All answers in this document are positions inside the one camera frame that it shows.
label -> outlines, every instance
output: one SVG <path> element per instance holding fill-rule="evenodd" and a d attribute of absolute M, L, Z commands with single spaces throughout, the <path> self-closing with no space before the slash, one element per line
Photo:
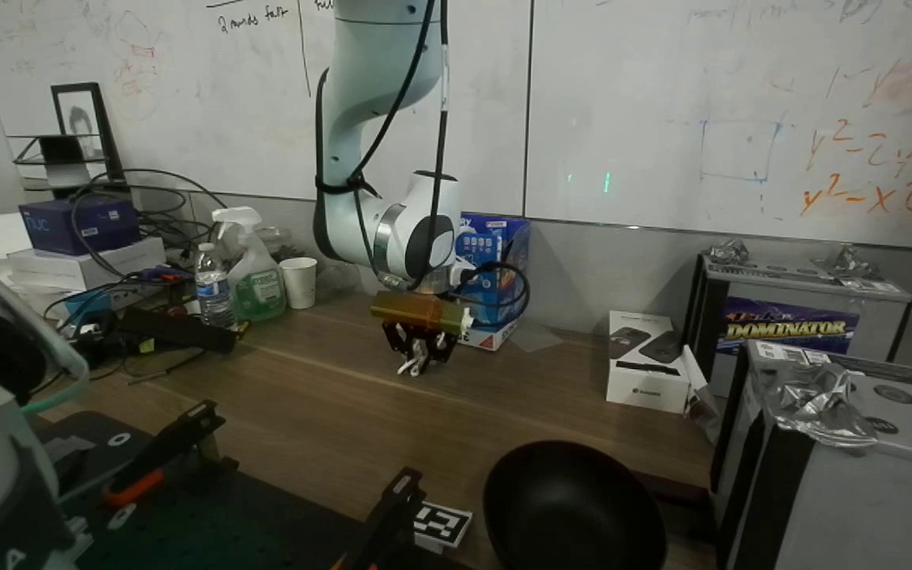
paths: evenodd
<path fill-rule="evenodd" d="M 201 301 L 223 301 L 223 299 L 227 299 L 227 280 L 197 281 L 197 299 L 201 299 Z"/>
<path fill-rule="evenodd" d="M 768 339 L 768 343 L 842 355 L 850 343 L 855 339 L 855 328 L 857 328 L 857 313 L 729 299 L 726 337 L 719 350 L 733 351 L 746 339 Z"/>
<path fill-rule="evenodd" d="M 761 343 L 756 350 L 761 350 L 761 355 L 765 355 L 768 361 L 792 361 L 783 345 Z"/>
<path fill-rule="evenodd" d="M 256 296 L 261 303 L 268 303 L 268 301 L 281 299 L 277 274 L 253 274 L 251 281 L 253 281 L 253 296 Z"/>

cardboard box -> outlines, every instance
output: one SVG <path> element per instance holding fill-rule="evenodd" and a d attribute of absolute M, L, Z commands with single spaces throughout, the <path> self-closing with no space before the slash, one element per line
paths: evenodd
<path fill-rule="evenodd" d="M 462 345 L 498 351 L 506 339 L 509 319 L 527 301 L 527 281 L 513 269 L 486 269 L 487 262 L 509 262 L 519 274 L 530 266 L 530 221 L 519 214 L 462 212 L 455 231 L 455 262 L 451 284 L 472 309 L 472 334 Z"/>
<path fill-rule="evenodd" d="M 667 316 L 607 313 L 607 402 L 681 414 L 699 383 L 699 368 L 678 345 Z"/>

table surface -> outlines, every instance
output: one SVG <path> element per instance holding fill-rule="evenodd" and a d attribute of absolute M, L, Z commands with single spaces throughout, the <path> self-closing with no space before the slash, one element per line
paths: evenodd
<path fill-rule="evenodd" d="M 63 412 L 94 410 L 159 431 L 213 400 L 227 418 L 223 452 L 261 482 L 352 521 L 365 521 L 385 485 L 411 467 L 428 499 L 476 514 L 461 549 L 469 567 L 498 567 L 481 488 L 492 467 L 530 440 L 595 446 L 678 498 L 705 491 L 712 450 L 698 426 L 602 400 L 604 345 L 558 337 L 542 351 L 461 350 L 411 379 L 397 378 L 399 355 L 367 306 L 367 299 L 316 303 L 251 328 L 227 357 L 203 355 L 167 374 L 131 365 Z M 712 545 L 672 529 L 667 567 L 712 567 Z"/>

whiteboard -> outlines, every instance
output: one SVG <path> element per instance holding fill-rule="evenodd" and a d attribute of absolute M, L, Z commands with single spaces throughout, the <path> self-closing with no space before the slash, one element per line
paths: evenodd
<path fill-rule="evenodd" d="M 530 0 L 451 4 L 448 170 L 469 210 L 523 210 L 527 13 Z M 57 132 L 52 87 L 101 83 L 123 164 L 314 201 L 331 47 L 331 0 L 0 0 L 0 119 L 7 135 Z M 435 164 L 442 92 L 394 125 L 367 167 L 385 195 Z"/>
<path fill-rule="evenodd" d="M 527 212 L 912 248 L 912 0 L 540 0 Z"/>

blue box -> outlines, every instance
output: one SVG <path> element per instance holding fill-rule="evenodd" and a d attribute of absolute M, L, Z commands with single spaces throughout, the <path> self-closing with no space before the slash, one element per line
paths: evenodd
<path fill-rule="evenodd" d="M 90 252 L 90 248 L 113 251 L 141 240 L 135 206 L 131 195 L 90 192 L 76 204 L 76 228 L 90 248 L 73 233 L 70 212 L 70 201 L 24 204 L 18 214 L 31 248 L 76 256 Z"/>
<path fill-rule="evenodd" d="M 509 262 L 527 275 L 527 219 L 462 212 L 455 231 L 455 262 L 451 284 L 461 290 L 461 301 L 472 306 L 476 328 L 504 328 L 530 301 L 530 284 L 513 269 L 487 269 L 487 262 Z"/>

